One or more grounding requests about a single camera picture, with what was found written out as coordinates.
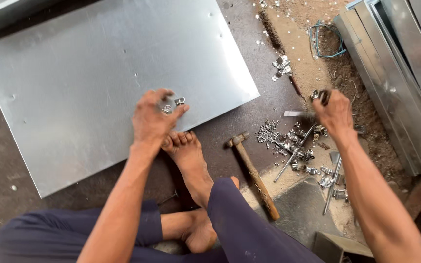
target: trouser leg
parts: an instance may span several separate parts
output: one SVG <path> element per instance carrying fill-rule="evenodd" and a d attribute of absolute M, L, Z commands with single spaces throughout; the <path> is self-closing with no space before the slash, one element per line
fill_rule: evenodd
<path fill-rule="evenodd" d="M 48 210 L 30 212 L 10 220 L 0 229 L 0 262 L 75 262 L 93 229 L 101 209 L 85 211 Z M 174 255 L 144 246 L 162 241 L 160 213 L 154 201 L 145 201 L 132 262 L 192 262 L 225 254 Z"/>
<path fill-rule="evenodd" d="M 230 263 L 323 262 L 253 211 L 231 179 L 214 183 L 207 213 Z"/>

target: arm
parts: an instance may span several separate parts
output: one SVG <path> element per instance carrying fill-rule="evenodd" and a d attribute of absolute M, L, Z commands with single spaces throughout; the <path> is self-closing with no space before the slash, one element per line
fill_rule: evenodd
<path fill-rule="evenodd" d="M 406 208 L 369 159 L 353 129 L 350 100 L 333 90 L 329 104 L 313 101 L 342 157 L 348 198 L 378 263 L 421 262 L 421 235 Z"/>
<path fill-rule="evenodd" d="M 157 103 L 173 92 L 149 90 L 132 117 L 134 143 L 130 156 L 77 262 L 128 262 L 136 241 L 144 186 L 153 159 L 176 121 L 189 109 L 182 105 L 167 116 Z"/>

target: dark floor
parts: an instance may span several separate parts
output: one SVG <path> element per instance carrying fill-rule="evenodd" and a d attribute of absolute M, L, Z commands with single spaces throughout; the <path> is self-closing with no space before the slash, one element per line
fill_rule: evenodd
<path fill-rule="evenodd" d="M 277 82 L 271 79 L 275 73 L 271 63 L 278 55 L 274 54 L 275 50 L 269 43 L 257 45 L 255 42 L 265 40 L 265 36 L 262 34 L 262 24 L 254 18 L 256 9 L 252 5 L 253 2 L 248 0 L 243 2 L 217 0 L 217 2 L 222 8 L 261 97 L 200 125 L 194 131 L 202 142 L 203 154 L 211 176 L 213 178 L 237 176 L 240 182 L 245 184 L 246 172 L 242 170 L 234 152 L 224 148 L 225 141 L 243 131 L 248 131 L 252 135 L 259 130 L 259 125 L 264 123 L 266 118 L 281 119 L 284 110 L 301 109 L 302 106 L 288 78 L 281 78 Z M 283 120 L 288 123 L 288 127 L 292 126 L 293 121 Z M 265 150 L 265 144 L 258 144 L 251 138 L 245 141 L 244 145 L 258 170 L 263 170 L 274 162 L 273 155 Z M 10 218 L 30 210 L 45 208 L 79 210 L 101 207 L 123 165 L 124 162 L 116 164 L 78 184 L 40 199 L 0 111 L 0 227 Z M 12 185 L 17 187 L 17 191 L 11 189 Z M 185 189 L 177 167 L 161 152 L 153 163 L 144 198 L 163 200 L 172 195 L 175 188 Z M 195 204 L 184 195 L 179 200 L 166 203 L 161 210 L 175 212 L 189 210 L 193 206 Z"/>

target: hand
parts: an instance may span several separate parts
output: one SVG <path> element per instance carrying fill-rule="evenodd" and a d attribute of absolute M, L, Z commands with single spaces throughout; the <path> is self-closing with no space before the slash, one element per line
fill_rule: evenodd
<path fill-rule="evenodd" d="M 163 113 L 159 109 L 159 101 L 173 94 L 171 89 L 148 90 L 139 100 L 132 117 L 135 145 L 146 145 L 157 152 L 160 150 L 161 143 L 176 126 L 177 120 L 190 108 L 189 105 L 180 105 L 170 115 Z"/>
<path fill-rule="evenodd" d="M 327 128 L 327 132 L 336 143 L 338 139 L 352 134 L 354 131 L 350 100 L 340 91 L 336 89 L 331 91 L 331 98 L 325 107 L 321 105 L 319 99 L 314 99 L 313 108 L 319 121 Z"/>

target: hammer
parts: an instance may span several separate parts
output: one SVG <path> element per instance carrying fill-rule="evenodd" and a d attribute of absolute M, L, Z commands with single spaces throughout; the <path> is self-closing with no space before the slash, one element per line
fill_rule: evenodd
<path fill-rule="evenodd" d="M 243 162 L 245 163 L 246 168 L 249 171 L 249 175 L 254 181 L 254 184 L 258 188 L 258 192 L 261 194 L 261 198 L 266 205 L 267 209 L 269 210 L 270 216 L 275 221 L 280 218 L 279 212 L 277 212 L 277 208 L 274 206 L 274 202 L 272 201 L 272 198 L 270 197 L 266 186 L 261 180 L 261 177 L 259 176 L 258 170 L 256 170 L 256 167 L 254 167 L 253 162 L 251 159 L 249 159 L 249 155 L 246 152 L 245 148 L 241 144 L 242 141 L 249 138 L 249 133 L 246 131 L 242 134 L 239 134 L 237 136 L 233 136 L 230 141 L 226 143 L 228 147 L 235 146 L 238 153 L 240 154 L 241 158 L 243 159 Z"/>

